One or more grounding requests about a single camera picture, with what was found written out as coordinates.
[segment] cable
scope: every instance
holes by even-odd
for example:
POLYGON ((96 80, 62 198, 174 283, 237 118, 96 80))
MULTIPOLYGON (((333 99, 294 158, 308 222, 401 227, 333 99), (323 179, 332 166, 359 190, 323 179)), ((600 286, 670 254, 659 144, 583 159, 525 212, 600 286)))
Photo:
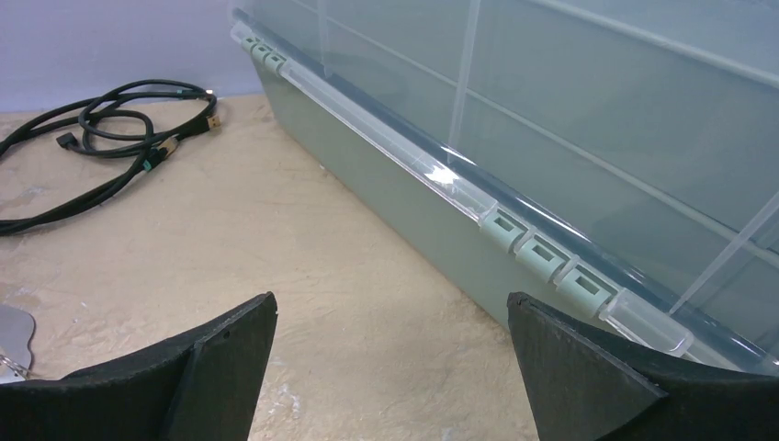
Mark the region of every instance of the cable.
POLYGON ((78 198, 65 202, 59 207, 30 218, 0 220, 0 236, 16 234, 39 225, 61 221, 105 202, 116 195, 137 174, 144 170, 151 172, 157 165, 167 159, 175 151, 180 141, 217 128, 220 125, 220 121, 219 117, 216 116, 216 106, 217 98, 196 85, 171 80, 142 80, 117 87, 103 96, 55 108, 22 125, 0 142, 0 158, 16 144, 31 140, 53 130, 78 124, 84 130, 81 145, 79 145, 72 133, 67 133, 57 138, 57 142, 61 147, 96 158, 117 159, 135 157, 135 161, 133 161, 127 172, 99 187, 87 191, 78 198), (127 92, 144 85, 171 86, 177 90, 169 92, 127 92), (123 104, 139 98, 201 99, 207 101, 208 104, 195 117, 178 127, 155 132, 154 125, 149 117, 139 111, 119 108, 123 104), (51 119, 56 119, 65 113, 79 108, 82 110, 76 117, 58 119, 44 124, 51 119), (121 135, 97 128, 97 124, 100 121, 115 117, 139 119, 145 127, 144 134, 121 135), (116 141, 135 141, 135 143, 117 149, 97 150, 92 144, 93 137, 116 141))

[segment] table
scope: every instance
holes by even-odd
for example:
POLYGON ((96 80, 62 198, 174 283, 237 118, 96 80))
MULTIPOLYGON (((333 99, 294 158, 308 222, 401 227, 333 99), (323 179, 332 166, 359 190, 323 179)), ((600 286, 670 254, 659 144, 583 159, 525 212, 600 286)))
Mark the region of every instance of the table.
MULTIPOLYGON (((138 105, 158 130, 199 106, 138 105)), ((537 439, 508 333, 291 140, 264 96, 219 106, 219 133, 183 142, 103 206, 0 238, 0 301, 37 322, 33 370, 60 378, 272 290, 251 440, 537 439)), ((0 135, 30 117, 0 115, 0 135)), ((65 132, 0 160, 0 217, 128 166, 66 152, 54 141, 65 132)))

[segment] wooden table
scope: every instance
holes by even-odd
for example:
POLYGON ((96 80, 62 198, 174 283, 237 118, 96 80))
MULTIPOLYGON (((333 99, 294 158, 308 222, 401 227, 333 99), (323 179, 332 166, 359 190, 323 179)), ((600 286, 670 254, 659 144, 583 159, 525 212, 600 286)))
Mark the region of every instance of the wooden table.
MULTIPOLYGON (((198 106, 139 107, 166 129, 198 106)), ((220 133, 185 141, 102 207, 0 238, 0 301, 36 319, 33 369, 59 378, 272 290, 250 439, 537 439, 508 333, 291 140, 263 96, 219 112, 220 133)), ((29 118, 0 115, 0 135, 29 118)), ((128 166, 64 151, 63 132, 0 159, 0 218, 128 166)))

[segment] gray metal object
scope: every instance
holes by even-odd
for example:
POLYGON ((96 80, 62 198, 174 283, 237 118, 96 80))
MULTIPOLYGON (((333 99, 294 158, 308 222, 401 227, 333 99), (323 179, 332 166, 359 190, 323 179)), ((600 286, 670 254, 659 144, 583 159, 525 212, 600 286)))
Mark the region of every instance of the gray metal object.
POLYGON ((22 381, 29 373, 32 353, 28 344, 34 332, 31 315, 0 305, 0 384, 22 381))

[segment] transparent plastic bin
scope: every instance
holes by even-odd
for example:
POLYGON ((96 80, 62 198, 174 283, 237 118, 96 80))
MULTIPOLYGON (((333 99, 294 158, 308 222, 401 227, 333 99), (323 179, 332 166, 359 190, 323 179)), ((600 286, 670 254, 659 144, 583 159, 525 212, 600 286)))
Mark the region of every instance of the transparent plastic bin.
POLYGON ((241 0, 231 19, 474 221, 500 206, 575 256, 626 338, 779 372, 779 2, 241 0))

